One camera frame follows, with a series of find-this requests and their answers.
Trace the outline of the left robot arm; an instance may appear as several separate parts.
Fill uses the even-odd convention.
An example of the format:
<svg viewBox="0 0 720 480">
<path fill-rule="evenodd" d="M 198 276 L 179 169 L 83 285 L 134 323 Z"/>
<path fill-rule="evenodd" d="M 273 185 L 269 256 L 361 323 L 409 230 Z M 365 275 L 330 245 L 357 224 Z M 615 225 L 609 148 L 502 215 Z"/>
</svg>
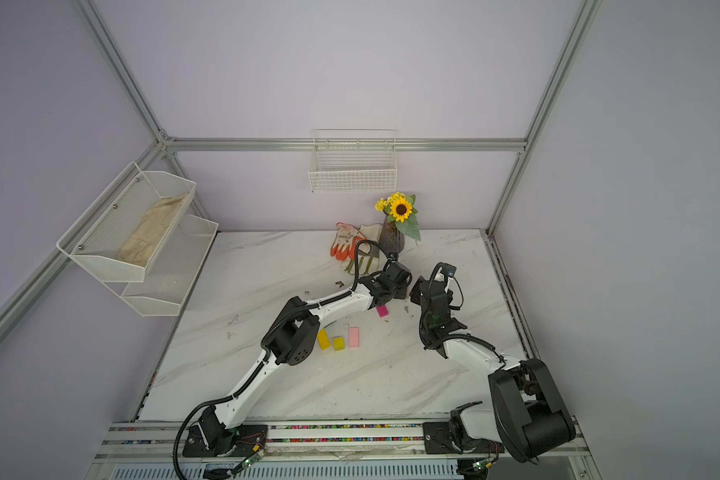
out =
<svg viewBox="0 0 720 480">
<path fill-rule="evenodd" d="M 333 295 L 288 300 L 263 336 L 261 353 L 245 377 L 224 397 L 207 400 L 188 414 L 177 431 L 171 457 L 229 454 L 242 435 L 240 426 L 255 404 L 287 367 L 303 363 L 313 352 L 321 329 L 329 323 L 403 299 L 412 281 L 410 270 L 396 259 L 382 270 L 357 275 L 352 285 Z"/>
</svg>

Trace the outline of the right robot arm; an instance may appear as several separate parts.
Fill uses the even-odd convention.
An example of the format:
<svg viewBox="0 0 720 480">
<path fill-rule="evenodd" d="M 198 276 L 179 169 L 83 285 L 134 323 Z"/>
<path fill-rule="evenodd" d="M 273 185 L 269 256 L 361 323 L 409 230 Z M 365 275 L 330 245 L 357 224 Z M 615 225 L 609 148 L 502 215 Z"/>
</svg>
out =
<svg viewBox="0 0 720 480">
<path fill-rule="evenodd" d="M 434 424 L 426 427 L 429 442 L 456 454 L 491 447 L 525 463 L 574 440 L 574 421 L 548 366 L 500 352 L 453 316 L 460 309 L 452 303 L 455 272 L 438 263 L 428 278 L 416 281 L 410 300 L 421 309 L 419 338 L 426 350 L 475 374 L 489 395 L 452 409 L 439 433 Z"/>
</svg>

